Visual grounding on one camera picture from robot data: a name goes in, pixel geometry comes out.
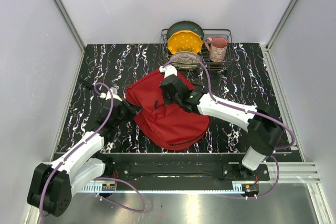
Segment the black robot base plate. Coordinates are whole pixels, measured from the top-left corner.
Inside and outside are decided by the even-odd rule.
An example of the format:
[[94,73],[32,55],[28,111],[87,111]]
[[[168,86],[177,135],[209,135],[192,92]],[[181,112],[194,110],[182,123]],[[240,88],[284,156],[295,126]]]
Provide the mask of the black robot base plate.
[[260,164],[255,171],[245,168],[242,165],[243,154],[97,152],[94,157],[107,164],[103,176],[116,175],[123,180],[193,176],[226,181],[270,180],[265,164]]

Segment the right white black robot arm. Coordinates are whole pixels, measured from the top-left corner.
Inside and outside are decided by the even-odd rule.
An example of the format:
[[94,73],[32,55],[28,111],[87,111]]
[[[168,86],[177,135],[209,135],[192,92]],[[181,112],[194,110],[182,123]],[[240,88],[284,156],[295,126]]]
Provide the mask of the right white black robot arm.
[[238,167],[239,176],[244,180],[256,176],[259,164],[273,154],[284,133],[284,127],[267,111],[216,97],[200,88],[190,89],[175,74],[165,76],[160,88],[166,105],[175,103],[185,112],[221,119],[249,134],[249,148]]

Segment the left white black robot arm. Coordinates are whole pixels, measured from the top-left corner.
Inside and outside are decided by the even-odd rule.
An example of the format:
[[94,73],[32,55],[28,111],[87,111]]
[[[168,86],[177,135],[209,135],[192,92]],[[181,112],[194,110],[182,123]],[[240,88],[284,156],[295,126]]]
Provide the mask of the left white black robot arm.
[[108,99],[82,139],[50,164],[40,163],[33,172],[27,203],[43,214],[59,217],[73,196],[96,178],[117,178],[113,159],[100,151],[123,121],[131,121],[141,107],[125,99]]

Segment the red student backpack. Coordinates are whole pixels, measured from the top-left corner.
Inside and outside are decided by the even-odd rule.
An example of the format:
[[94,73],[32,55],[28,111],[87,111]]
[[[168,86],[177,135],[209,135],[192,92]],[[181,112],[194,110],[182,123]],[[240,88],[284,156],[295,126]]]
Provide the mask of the red student backpack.
[[[131,115],[130,121],[134,121],[156,146],[183,150],[204,136],[211,120],[205,115],[185,112],[177,104],[165,105],[159,87],[163,79],[164,74],[156,69],[126,89],[124,99],[142,107],[138,115]],[[96,117],[87,131],[98,131],[103,137],[111,137],[117,126],[110,130],[102,127]]]

